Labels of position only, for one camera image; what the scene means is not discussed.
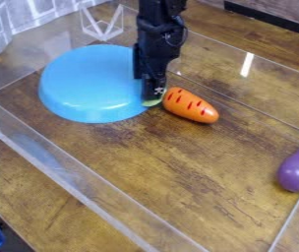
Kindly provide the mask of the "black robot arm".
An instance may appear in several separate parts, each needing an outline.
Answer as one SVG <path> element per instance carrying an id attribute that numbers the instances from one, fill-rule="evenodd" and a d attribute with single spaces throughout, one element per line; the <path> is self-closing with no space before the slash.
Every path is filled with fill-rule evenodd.
<path id="1" fill-rule="evenodd" d="M 141 81 L 141 103 L 156 105 L 166 86 L 166 67 L 180 57 L 186 0 L 138 0 L 137 39 L 131 47 L 133 78 Z"/>

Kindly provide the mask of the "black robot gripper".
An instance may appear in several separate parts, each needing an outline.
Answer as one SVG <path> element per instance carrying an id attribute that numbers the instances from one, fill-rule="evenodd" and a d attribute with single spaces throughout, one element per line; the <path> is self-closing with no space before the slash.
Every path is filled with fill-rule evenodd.
<path id="1" fill-rule="evenodd" d="M 137 31 L 131 48 L 133 79 L 141 79 L 141 99 L 160 100 L 166 89 L 166 66 L 180 56 L 184 30 Z"/>

